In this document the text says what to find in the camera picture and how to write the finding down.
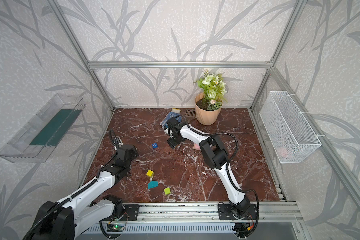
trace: white flower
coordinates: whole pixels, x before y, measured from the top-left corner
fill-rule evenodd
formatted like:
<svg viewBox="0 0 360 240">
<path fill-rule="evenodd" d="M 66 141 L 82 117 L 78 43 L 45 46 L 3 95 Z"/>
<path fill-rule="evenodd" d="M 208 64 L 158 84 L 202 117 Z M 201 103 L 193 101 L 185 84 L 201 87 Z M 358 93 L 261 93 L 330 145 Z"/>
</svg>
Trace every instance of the white flower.
<svg viewBox="0 0 360 240">
<path fill-rule="evenodd" d="M 209 97 L 209 98 L 215 99 L 215 98 L 216 98 L 216 95 L 217 95 L 217 93 L 216 93 L 215 90 L 210 90 L 210 91 L 208 92 L 208 97 Z"/>
</svg>

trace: green mat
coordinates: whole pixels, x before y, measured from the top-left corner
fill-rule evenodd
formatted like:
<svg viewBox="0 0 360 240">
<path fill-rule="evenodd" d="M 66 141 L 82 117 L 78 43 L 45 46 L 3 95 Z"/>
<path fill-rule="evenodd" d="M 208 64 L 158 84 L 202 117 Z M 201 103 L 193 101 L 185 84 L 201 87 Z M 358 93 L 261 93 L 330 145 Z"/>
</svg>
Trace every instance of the green mat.
<svg viewBox="0 0 360 240">
<path fill-rule="evenodd" d="M 48 124 L 32 140 L 30 145 L 44 146 L 47 145 L 48 142 L 48 146 L 56 147 L 80 113 L 81 110 L 60 109 L 60 111 L 51 119 L 51 121 L 49 121 Z"/>
</svg>

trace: gray floor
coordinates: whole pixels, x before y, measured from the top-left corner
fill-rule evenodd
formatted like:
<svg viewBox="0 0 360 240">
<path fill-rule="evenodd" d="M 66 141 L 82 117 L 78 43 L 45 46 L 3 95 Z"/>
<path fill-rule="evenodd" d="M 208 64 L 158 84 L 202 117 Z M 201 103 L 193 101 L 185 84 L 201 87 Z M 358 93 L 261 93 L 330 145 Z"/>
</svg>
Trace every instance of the gray floor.
<svg viewBox="0 0 360 240">
<path fill-rule="evenodd" d="M 82 234 L 76 240 L 105 240 L 102 234 Z M 117 240 L 237 240 L 233 233 L 162 233 L 122 234 Z M 259 223 L 255 232 L 247 239 L 297 240 L 290 222 Z"/>
</svg>

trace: pink sponge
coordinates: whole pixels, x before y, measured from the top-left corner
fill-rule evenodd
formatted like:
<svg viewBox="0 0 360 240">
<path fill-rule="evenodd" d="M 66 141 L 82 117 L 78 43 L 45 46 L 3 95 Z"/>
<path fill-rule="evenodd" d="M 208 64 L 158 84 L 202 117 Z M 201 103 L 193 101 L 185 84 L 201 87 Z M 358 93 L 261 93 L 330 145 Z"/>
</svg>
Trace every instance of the pink sponge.
<svg viewBox="0 0 360 240">
<path fill-rule="evenodd" d="M 200 146 L 195 143 L 195 144 L 193 145 L 193 149 L 195 149 L 195 150 L 200 150 Z"/>
</svg>

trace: yellow cube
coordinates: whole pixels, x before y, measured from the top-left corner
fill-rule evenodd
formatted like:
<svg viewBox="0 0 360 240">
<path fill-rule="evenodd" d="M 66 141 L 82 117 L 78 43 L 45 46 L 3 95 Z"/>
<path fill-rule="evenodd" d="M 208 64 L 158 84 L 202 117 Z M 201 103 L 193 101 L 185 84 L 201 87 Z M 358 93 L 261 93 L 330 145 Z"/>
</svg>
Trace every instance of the yellow cube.
<svg viewBox="0 0 360 240">
<path fill-rule="evenodd" d="M 148 170 L 147 176 L 148 177 L 153 177 L 154 176 L 154 171 Z"/>
<path fill-rule="evenodd" d="M 164 188 L 164 193 L 165 193 L 166 195 L 168 195 L 168 194 L 171 193 L 171 190 L 169 189 L 169 187 Z"/>
</svg>

